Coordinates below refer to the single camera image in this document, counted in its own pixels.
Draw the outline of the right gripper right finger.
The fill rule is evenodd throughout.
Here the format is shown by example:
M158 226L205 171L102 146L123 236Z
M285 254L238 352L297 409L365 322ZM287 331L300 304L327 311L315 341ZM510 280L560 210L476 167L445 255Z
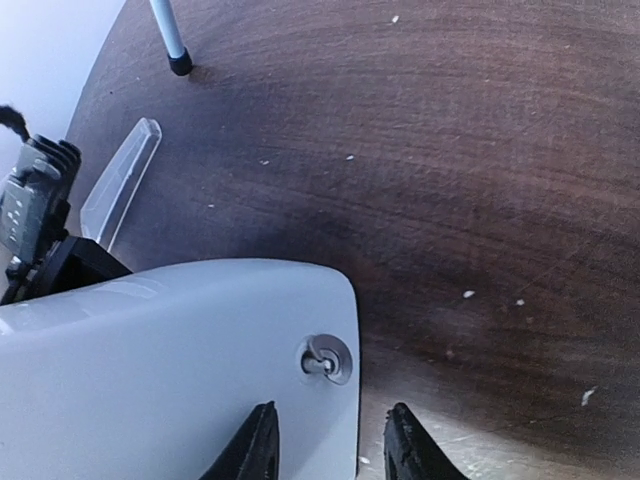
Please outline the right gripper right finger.
M387 413L383 452L387 480L468 479L403 402Z

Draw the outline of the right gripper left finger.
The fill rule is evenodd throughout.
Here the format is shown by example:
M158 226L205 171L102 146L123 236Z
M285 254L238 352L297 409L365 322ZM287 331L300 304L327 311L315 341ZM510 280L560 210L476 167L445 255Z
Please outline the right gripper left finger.
M275 402L256 405L200 480L277 480L280 431Z

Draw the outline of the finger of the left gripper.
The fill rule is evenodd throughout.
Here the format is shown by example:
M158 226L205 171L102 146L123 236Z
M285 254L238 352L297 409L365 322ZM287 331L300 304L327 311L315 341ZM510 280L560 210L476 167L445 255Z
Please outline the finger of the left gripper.
M66 292L131 273L94 240L68 236L47 261L47 294Z

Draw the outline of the clear metronome front cover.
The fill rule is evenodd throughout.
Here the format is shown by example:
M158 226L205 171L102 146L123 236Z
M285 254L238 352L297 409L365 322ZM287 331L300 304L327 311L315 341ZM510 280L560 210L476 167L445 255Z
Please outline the clear metronome front cover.
M82 235L111 251L162 140L155 119L140 118L96 181L80 210Z

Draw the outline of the grey metronome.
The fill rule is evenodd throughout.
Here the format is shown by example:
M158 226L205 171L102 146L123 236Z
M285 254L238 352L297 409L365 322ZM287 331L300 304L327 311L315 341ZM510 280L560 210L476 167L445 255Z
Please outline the grey metronome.
M283 479L356 475L360 379L302 368L319 335L359 353L340 272L210 260L1 310L5 479L196 479L252 409L279 416Z

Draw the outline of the white perforated music stand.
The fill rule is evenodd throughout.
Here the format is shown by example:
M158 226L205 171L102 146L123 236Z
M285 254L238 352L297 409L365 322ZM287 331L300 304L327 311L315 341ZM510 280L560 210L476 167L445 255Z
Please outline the white perforated music stand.
M170 70L176 76L187 76L193 70L191 56L182 40L170 0L149 1L164 42Z

